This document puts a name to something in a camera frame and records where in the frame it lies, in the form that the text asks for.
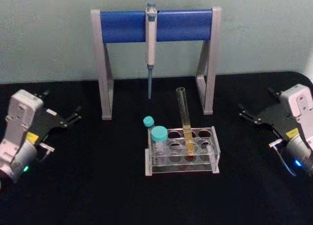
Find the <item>blue led light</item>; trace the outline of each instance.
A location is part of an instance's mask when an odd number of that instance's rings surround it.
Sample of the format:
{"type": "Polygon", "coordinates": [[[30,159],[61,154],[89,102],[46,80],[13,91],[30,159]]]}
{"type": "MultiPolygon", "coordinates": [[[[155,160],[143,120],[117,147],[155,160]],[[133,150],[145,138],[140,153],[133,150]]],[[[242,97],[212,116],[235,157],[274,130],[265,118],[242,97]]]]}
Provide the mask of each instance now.
{"type": "Polygon", "coordinates": [[[294,163],[296,163],[297,166],[301,166],[300,162],[298,162],[297,160],[295,160],[294,163]]]}

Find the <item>test tube rack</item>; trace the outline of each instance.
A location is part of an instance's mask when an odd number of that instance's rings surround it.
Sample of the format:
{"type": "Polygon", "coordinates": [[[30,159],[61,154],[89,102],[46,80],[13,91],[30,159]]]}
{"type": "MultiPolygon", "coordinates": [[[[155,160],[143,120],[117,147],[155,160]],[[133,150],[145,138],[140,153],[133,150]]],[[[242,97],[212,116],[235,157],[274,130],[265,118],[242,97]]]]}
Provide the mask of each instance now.
{"type": "Polygon", "coordinates": [[[168,129],[163,153],[154,151],[148,130],[148,148],[145,149],[145,174],[212,171],[219,173],[220,147],[215,128],[192,128],[195,153],[188,155],[183,129],[168,129]]]}

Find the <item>gray metal frame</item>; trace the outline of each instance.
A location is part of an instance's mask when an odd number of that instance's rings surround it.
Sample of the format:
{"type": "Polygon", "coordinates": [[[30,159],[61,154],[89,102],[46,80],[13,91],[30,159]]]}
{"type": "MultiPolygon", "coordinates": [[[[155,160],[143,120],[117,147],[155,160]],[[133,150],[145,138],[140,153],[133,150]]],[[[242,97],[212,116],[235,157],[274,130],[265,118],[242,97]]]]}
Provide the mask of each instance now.
{"type": "MultiPolygon", "coordinates": [[[[90,15],[93,29],[93,47],[99,79],[102,119],[111,120],[114,79],[111,72],[107,46],[102,38],[100,10],[91,10],[90,15]]],[[[221,15],[222,9],[220,7],[212,7],[211,39],[210,41],[203,42],[196,75],[204,115],[213,113],[215,75],[219,59],[221,15]]]]}
{"type": "Polygon", "coordinates": [[[211,39],[202,44],[196,76],[203,114],[213,113],[215,75],[219,60],[222,9],[212,7],[211,39]]]}

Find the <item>yellow liquid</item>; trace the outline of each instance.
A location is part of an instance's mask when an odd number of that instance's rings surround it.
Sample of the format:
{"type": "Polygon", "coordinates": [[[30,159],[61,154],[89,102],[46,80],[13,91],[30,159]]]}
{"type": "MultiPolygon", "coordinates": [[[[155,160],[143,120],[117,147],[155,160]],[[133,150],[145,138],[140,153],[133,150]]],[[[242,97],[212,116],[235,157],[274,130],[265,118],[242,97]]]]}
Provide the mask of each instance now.
{"type": "Polygon", "coordinates": [[[194,143],[192,142],[192,132],[190,125],[184,125],[183,127],[185,142],[186,142],[186,149],[189,155],[195,153],[194,143]]]}

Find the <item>blue foam bar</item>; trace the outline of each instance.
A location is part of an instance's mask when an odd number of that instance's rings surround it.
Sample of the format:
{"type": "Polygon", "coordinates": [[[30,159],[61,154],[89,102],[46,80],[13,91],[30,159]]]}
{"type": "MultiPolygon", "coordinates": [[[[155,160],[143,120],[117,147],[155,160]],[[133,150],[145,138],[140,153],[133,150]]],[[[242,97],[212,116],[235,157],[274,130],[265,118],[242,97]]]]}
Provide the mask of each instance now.
{"type": "MultiPolygon", "coordinates": [[[[104,43],[145,42],[144,11],[100,12],[104,43]]],[[[157,14],[158,42],[209,40],[212,10],[166,10],[157,14]]]]}

